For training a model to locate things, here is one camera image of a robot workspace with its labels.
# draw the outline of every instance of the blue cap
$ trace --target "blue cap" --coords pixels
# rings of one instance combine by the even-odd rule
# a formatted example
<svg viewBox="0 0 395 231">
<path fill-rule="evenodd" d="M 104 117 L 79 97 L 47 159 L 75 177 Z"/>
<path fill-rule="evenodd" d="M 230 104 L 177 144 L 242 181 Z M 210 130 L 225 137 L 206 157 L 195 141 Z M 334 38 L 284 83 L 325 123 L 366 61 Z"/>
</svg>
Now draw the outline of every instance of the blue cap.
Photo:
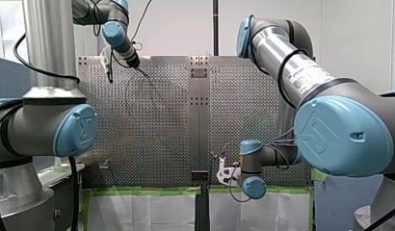
<svg viewBox="0 0 395 231">
<path fill-rule="evenodd" d="M 247 59 L 249 57 L 249 18 L 242 21 L 237 36 L 237 56 Z"/>
<path fill-rule="evenodd" d="M 294 133 L 303 157 L 332 175 L 378 174 L 393 157 L 393 140 L 381 118 L 345 97 L 305 103 L 296 114 Z"/>
<path fill-rule="evenodd" d="M 242 185 L 243 193 L 251 199 L 260 199 L 267 192 L 266 182 L 261 177 L 251 176 Z"/>
<path fill-rule="evenodd" d="M 128 2 L 126 0 L 113 0 L 113 1 L 122 5 L 127 11 L 129 11 Z"/>
<path fill-rule="evenodd" d="M 98 127 L 98 117 L 92 106 L 81 104 L 66 115 L 53 141 L 58 157 L 78 156 L 92 145 Z"/>
<path fill-rule="evenodd" d="M 240 155 L 250 155 L 261 149 L 261 141 L 241 141 Z"/>
<path fill-rule="evenodd" d="M 113 47 L 121 46 L 126 39 L 125 30 L 116 21 L 109 21 L 104 24 L 102 36 Z"/>
</svg>

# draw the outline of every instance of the white wall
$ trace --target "white wall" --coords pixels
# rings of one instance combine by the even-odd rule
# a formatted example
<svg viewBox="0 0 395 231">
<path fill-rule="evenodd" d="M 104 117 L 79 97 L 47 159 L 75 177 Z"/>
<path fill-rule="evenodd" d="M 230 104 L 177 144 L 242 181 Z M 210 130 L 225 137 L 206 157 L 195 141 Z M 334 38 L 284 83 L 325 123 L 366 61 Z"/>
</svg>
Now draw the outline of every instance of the white wall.
<svg viewBox="0 0 395 231">
<path fill-rule="evenodd" d="M 22 1 L 0 1 L 0 58 L 18 62 L 13 55 L 13 46 L 24 31 Z M 74 26 L 74 35 L 76 56 L 97 54 L 97 38 L 92 34 L 92 26 Z M 27 60 L 25 41 L 18 51 Z"/>
<path fill-rule="evenodd" d="M 324 0 L 322 64 L 383 93 L 394 86 L 394 0 Z"/>
<path fill-rule="evenodd" d="M 134 34 L 147 0 L 130 1 L 129 36 Z M 213 54 L 212 0 L 152 1 L 135 41 L 144 44 L 141 55 L 176 56 Z M 220 0 L 220 55 L 235 56 L 240 22 L 257 17 L 297 20 L 311 35 L 315 55 L 321 57 L 321 0 Z M 100 38 L 98 51 L 104 46 Z"/>
</svg>

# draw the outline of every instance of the silver cylinder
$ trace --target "silver cylinder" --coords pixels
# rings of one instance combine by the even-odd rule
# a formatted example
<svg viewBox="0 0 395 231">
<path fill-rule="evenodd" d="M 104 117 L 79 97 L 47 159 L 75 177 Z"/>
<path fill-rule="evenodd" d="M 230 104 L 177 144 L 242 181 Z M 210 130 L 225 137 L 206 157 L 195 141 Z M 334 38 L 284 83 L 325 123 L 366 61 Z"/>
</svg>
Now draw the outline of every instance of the silver cylinder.
<svg viewBox="0 0 395 231">
<path fill-rule="evenodd" d="M 278 69 L 285 57 L 297 48 L 289 42 L 288 34 L 279 27 L 268 27 L 252 40 L 255 58 L 277 79 Z M 293 56 L 282 72 L 282 86 L 290 100 L 298 105 L 318 86 L 335 79 L 306 55 Z"/>
<path fill-rule="evenodd" d="M 41 199 L 42 188 L 33 164 L 0 169 L 2 216 Z"/>
<path fill-rule="evenodd" d="M 27 50 L 31 65 L 76 76 L 71 0 L 24 0 Z M 32 71 L 32 88 L 24 98 L 85 97 L 74 80 Z"/>
</svg>

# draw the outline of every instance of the label sticker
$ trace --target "label sticker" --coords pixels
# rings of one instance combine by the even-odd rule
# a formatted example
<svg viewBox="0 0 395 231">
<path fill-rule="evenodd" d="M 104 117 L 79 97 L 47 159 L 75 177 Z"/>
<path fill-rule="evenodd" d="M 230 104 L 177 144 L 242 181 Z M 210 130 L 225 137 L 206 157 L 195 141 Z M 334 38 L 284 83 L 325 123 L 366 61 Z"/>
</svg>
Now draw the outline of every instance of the label sticker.
<svg viewBox="0 0 395 231">
<path fill-rule="evenodd" d="M 296 87 L 300 94 L 304 94 L 319 85 L 335 79 L 313 61 L 304 62 L 305 66 L 297 68 L 288 76 L 288 80 Z"/>
</svg>

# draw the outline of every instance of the perforated metal panel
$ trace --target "perforated metal panel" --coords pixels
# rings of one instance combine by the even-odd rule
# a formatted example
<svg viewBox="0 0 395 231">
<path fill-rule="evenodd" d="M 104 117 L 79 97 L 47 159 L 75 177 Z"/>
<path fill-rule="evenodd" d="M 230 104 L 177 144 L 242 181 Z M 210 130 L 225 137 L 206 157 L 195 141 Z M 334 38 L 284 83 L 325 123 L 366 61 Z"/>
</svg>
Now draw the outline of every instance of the perforated metal panel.
<svg viewBox="0 0 395 231">
<path fill-rule="evenodd" d="M 100 114 L 97 140 L 83 159 L 91 164 L 85 187 L 189 186 L 192 169 L 208 168 L 217 184 L 212 155 L 226 143 L 231 165 L 241 140 L 275 136 L 279 96 L 271 77 L 236 57 L 204 58 L 198 68 L 209 74 L 191 77 L 193 69 L 200 72 L 191 59 L 197 57 L 142 59 L 149 78 L 114 64 L 114 84 L 98 58 L 79 60 L 80 86 Z M 271 185 L 306 186 L 310 171 L 306 165 L 265 167 L 264 178 Z"/>
<path fill-rule="evenodd" d="M 209 153 L 219 155 L 226 146 L 226 165 L 239 158 L 242 140 L 271 141 L 276 135 L 279 93 L 276 81 L 261 73 L 250 61 L 210 57 Z M 219 161 L 212 158 L 212 183 L 216 183 Z M 268 184 L 306 186 L 310 170 L 306 164 L 283 170 L 263 167 Z"/>
<path fill-rule="evenodd" d="M 100 114 L 85 187 L 190 185 L 187 58 L 142 60 L 142 70 L 85 58 L 87 96 Z"/>
</svg>

